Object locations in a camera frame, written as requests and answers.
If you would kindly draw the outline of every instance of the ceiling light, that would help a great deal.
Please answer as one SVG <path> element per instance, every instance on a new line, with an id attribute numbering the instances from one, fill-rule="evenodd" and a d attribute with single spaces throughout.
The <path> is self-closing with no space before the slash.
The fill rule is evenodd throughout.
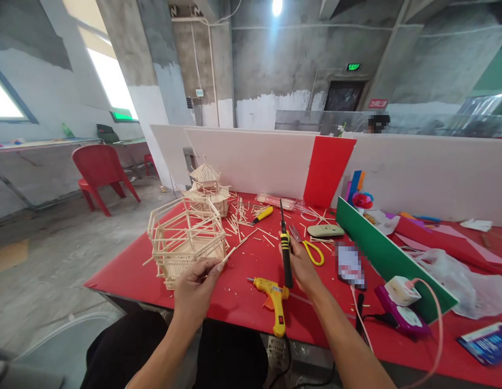
<path id="1" fill-rule="evenodd" d="M 273 15 L 277 17 L 282 13 L 283 0 L 273 0 Z"/>

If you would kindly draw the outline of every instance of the extension socket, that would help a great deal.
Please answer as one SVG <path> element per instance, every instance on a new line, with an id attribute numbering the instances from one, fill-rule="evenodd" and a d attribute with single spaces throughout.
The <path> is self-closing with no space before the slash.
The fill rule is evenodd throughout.
<path id="1" fill-rule="evenodd" d="M 430 335 L 431 329 L 424 320 L 411 308 L 396 304 L 386 286 L 380 285 L 376 287 L 375 294 L 379 298 L 382 308 L 386 312 L 391 313 L 397 322 L 395 330 L 409 337 Z"/>
<path id="2" fill-rule="evenodd" d="M 386 290 L 397 305 L 410 306 L 422 298 L 415 288 L 410 289 L 406 286 L 407 282 L 409 280 L 405 277 L 394 276 L 386 284 Z"/>

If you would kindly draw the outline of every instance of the yellow glue gun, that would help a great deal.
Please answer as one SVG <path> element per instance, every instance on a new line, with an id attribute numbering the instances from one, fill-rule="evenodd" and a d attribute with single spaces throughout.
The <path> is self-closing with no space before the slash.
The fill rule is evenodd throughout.
<path id="1" fill-rule="evenodd" d="M 273 333 L 275 336 L 282 338 L 285 335 L 282 300 L 289 298 L 289 289 L 286 287 L 280 288 L 276 282 L 266 280 L 265 278 L 248 278 L 248 280 L 253 282 L 253 285 L 259 291 L 267 293 L 268 297 L 264 307 L 274 311 Z"/>

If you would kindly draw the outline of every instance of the red plastic chair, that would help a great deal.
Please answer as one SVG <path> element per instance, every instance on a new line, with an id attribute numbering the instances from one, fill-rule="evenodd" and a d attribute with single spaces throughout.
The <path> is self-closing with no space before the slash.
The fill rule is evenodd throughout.
<path id="1" fill-rule="evenodd" d="M 148 172 L 147 162 L 151 163 L 155 167 L 154 159 L 152 159 L 152 154 L 145 154 L 143 156 L 143 163 L 145 164 L 145 171 L 147 172 L 147 177 L 148 177 L 148 176 L 150 176 L 150 174 Z"/>
<path id="2" fill-rule="evenodd" d="M 73 151 L 73 162 L 77 166 L 78 171 L 83 178 L 78 181 L 78 186 L 82 189 L 89 209 L 94 211 L 94 204 L 91 196 L 96 200 L 105 216 L 110 216 L 111 213 L 105 206 L 105 203 L 98 193 L 98 188 L 101 186 L 110 185 L 121 198 L 126 197 L 120 181 L 125 183 L 125 186 L 136 197 L 138 203 L 141 200 L 134 190 L 131 182 L 121 167 L 120 160 L 116 154 L 116 150 L 107 145 L 91 145 L 84 146 Z"/>

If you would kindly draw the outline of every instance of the green foam board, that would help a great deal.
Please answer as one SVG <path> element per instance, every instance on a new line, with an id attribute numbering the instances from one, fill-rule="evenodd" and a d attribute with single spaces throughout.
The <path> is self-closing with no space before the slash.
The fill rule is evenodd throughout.
<path id="1" fill-rule="evenodd" d="M 394 276 L 423 279 L 433 288 L 442 314 L 448 312 L 458 303 L 451 292 L 379 231 L 376 226 L 361 216 L 342 197 L 339 197 L 337 201 L 336 221 L 350 239 L 359 245 L 374 269 L 386 282 Z M 422 319 L 430 324 L 438 319 L 435 300 L 423 283 L 417 283 L 415 288 L 422 298 L 411 305 L 411 308 L 414 308 Z"/>

